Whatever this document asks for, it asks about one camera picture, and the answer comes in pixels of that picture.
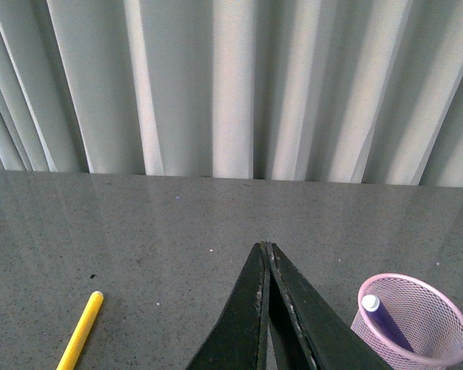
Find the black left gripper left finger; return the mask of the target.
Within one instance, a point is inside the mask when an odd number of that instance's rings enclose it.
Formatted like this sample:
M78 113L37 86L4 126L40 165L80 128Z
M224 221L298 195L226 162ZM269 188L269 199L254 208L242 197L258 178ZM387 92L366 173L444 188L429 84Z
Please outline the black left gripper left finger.
M188 369L265 369L270 267L264 243L253 245L221 315Z

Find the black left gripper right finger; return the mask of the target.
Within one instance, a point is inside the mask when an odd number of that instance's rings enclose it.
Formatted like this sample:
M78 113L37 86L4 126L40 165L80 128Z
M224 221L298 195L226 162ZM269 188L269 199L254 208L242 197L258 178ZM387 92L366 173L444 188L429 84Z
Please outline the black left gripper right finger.
M277 244L268 244L269 317L279 369L389 369L308 282Z

